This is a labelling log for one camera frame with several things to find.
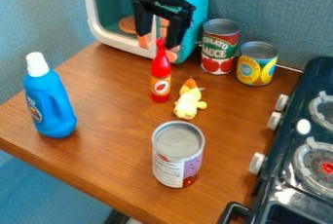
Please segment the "stove burner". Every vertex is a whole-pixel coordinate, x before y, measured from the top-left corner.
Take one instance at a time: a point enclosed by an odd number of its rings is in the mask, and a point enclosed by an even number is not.
[[[318,194],[333,198],[333,145],[312,137],[294,155],[296,175]]]
[[[321,126],[333,131],[333,96],[320,92],[309,104],[313,119]]]

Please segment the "black stove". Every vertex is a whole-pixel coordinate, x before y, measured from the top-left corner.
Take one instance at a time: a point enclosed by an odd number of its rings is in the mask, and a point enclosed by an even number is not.
[[[333,57],[305,68],[291,96],[281,95],[268,127],[277,134],[258,174],[250,207],[229,203],[219,223],[333,224]]]

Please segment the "wooden countertop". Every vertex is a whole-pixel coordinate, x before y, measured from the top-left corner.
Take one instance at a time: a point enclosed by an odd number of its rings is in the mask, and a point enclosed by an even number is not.
[[[278,68],[261,88],[234,74],[201,72],[199,56],[172,67],[171,101],[150,99],[150,60],[95,43],[56,71],[70,95],[78,127],[70,137],[36,132],[23,93],[0,106],[0,148],[143,223],[215,223],[230,201],[248,203],[254,152],[265,152],[274,133],[266,128],[280,93],[299,74]],[[206,138],[199,180],[185,189],[160,184],[151,172],[151,133],[177,120],[173,102],[190,76],[208,108],[191,123]]]

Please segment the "open can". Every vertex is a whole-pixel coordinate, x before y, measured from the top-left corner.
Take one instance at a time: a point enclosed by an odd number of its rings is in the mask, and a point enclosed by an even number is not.
[[[230,73],[239,37],[240,27],[233,21],[207,21],[203,25],[202,69],[215,75]]]
[[[204,150],[204,135],[196,126],[171,121],[152,134],[153,173],[172,188],[192,185],[199,176]]]
[[[266,86],[272,81],[278,51],[261,41],[247,42],[240,47],[237,78],[249,86]]]

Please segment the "can label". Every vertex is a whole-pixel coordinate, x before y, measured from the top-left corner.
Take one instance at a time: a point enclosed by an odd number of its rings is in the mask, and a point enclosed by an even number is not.
[[[224,59],[235,54],[236,45],[218,38],[217,36],[205,34],[203,37],[203,54],[210,58]]]
[[[203,35],[202,69],[212,74],[231,72],[239,34],[232,36]]]
[[[163,184],[172,188],[183,188],[192,185],[199,176],[202,155],[189,160],[170,161],[166,156],[153,150],[153,173]]]
[[[167,95],[168,93],[170,93],[170,82],[171,82],[170,76],[163,79],[152,76],[151,77],[152,93],[156,95]]]
[[[272,81],[278,57],[255,58],[240,56],[237,78],[250,86],[265,86]]]

